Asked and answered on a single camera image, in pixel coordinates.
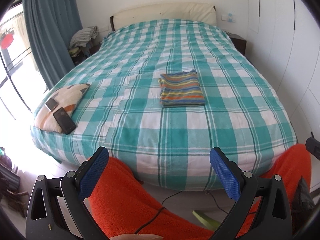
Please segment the colourful striped knit sweater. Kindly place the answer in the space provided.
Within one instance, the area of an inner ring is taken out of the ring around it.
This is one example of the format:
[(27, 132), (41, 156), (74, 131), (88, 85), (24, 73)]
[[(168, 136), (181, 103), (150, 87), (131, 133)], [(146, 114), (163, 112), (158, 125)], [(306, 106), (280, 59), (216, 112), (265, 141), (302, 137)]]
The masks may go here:
[(201, 106), (205, 104), (195, 70), (161, 74), (158, 79), (162, 107)]

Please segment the pile of folded clothes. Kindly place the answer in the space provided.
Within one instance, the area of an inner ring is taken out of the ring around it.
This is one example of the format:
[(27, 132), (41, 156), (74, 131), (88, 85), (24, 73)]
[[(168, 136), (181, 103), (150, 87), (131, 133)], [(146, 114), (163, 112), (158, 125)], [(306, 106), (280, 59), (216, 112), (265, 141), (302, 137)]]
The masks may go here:
[(90, 26), (77, 31), (69, 43), (69, 54), (72, 58), (76, 58), (81, 52), (86, 57), (91, 56), (90, 49), (93, 48), (92, 41), (98, 36), (99, 28)]

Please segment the green slipper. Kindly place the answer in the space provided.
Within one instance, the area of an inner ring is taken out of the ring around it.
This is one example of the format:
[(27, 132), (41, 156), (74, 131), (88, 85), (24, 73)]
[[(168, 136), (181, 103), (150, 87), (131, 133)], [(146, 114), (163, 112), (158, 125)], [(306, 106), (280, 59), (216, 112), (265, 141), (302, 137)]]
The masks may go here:
[(208, 215), (199, 210), (194, 210), (193, 215), (203, 224), (208, 230), (215, 231), (219, 228), (220, 222), (210, 218)]

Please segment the orange fleece trousers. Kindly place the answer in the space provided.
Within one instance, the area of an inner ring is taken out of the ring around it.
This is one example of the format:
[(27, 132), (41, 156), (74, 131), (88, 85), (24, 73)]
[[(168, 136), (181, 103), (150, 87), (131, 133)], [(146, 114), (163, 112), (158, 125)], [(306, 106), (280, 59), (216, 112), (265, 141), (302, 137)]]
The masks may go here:
[[(311, 182), (311, 157), (305, 145), (290, 147), (262, 177), (275, 174), (282, 177), (294, 207), (299, 182), (305, 180), (307, 188)], [(109, 239), (208, 239), (213, 234), (163, 209), (130, 168), (114, 157), (109, 158), (89, 203), (93, 218)]]

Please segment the black smartphone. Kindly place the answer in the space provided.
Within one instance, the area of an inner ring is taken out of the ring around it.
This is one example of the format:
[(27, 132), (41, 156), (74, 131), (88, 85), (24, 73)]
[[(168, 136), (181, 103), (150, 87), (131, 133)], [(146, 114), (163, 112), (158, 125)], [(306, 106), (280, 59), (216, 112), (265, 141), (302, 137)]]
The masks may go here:
[(55, 111), (53, 117), (64, 134), (70, 134), (76, 129), (76, 124), (63, 107)]

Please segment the white wardrobe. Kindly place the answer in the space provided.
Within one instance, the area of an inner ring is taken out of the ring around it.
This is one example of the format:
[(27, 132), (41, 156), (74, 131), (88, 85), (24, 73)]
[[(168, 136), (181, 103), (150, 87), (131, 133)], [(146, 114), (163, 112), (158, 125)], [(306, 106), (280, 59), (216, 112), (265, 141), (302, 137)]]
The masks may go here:
[(248, 0), (246, 56), (276, 91), (298, 142), (319, 139), (319, 26), (302, 0)]

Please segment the patterned cream cushion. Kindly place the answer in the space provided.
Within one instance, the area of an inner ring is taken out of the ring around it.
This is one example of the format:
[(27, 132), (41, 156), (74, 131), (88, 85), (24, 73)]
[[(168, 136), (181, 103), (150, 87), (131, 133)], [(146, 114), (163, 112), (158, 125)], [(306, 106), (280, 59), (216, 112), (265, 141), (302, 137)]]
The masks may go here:
[(68, 85), (54, 91), (49, 99), (54, 99), (58, 103), (57, 106), (53, 111), (50, 111), (43, 105), (35, 117), (34, 126), (48, 132), (62, 133), (62, 129), (56, 122), (53, 113), (63, 107), (71, 117), (89, 87), (89, 83), (82, 83)]

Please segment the dark wooden nightstand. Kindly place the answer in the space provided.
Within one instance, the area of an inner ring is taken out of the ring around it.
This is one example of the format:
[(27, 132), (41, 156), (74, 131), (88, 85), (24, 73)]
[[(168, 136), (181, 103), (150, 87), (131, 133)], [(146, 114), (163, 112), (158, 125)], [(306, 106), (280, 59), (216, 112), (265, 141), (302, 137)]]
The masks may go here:
[(230, 38), (231, 41), (233, 42), (235, 48), (236, 48), (242, 55), (245, 56), (247, 41), (246, 41), (244, 38), (242, 38), (241, 36), (237, 35), (237, 34), (233, 34), (233, 33), (227, 32), (227, 35), (229, 36), (229, 38)]

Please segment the teal white plaid bedspread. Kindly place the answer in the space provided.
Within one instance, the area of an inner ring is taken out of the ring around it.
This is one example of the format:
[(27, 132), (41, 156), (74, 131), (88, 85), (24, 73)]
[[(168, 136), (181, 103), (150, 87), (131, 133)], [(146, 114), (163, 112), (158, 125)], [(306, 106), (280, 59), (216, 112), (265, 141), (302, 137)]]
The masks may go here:
[(97, 53), (49, 92), (78, 89), (61, 131), (44, 103), (30, 132), (37, 148), (79, 165), (100, 146), (139, 180), (178, 191), (221, 188), (209, 162), (220, 148), (259, 176), (296, 141), (276, 91), (220, 28), (153, 20), (109, 33)]

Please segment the cream padded headboard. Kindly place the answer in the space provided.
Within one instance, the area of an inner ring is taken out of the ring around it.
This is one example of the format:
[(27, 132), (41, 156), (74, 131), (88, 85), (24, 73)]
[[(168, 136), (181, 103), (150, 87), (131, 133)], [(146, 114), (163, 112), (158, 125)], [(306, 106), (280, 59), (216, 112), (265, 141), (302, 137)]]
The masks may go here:
[(140, 22), (153, 20), (191, 20), (217, 25), (215, 6), (209, 3), (175, 2), (150, 4), (126, 9), (110, 17), (112, 31)]

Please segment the teal blue curtain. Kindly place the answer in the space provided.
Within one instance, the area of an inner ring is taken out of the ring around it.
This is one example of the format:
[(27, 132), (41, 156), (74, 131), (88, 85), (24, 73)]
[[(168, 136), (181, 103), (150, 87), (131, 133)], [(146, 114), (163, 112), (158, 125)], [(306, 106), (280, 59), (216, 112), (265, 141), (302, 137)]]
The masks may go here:
[(31, 51), (44, 82), (52, 89), (74, 67), (73, 35), (82, 29), (76, 0), (22, 0)]

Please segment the white wall socket plate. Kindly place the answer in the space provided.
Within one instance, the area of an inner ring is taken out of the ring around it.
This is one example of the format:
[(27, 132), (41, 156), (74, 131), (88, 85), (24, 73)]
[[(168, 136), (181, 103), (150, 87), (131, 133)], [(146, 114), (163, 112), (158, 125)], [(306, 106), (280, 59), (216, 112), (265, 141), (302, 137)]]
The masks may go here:
[(227, 15), (221, 15), (221, 20), (225, 22), (235, 22), (235, 16), (232, 13), (228, 13)]

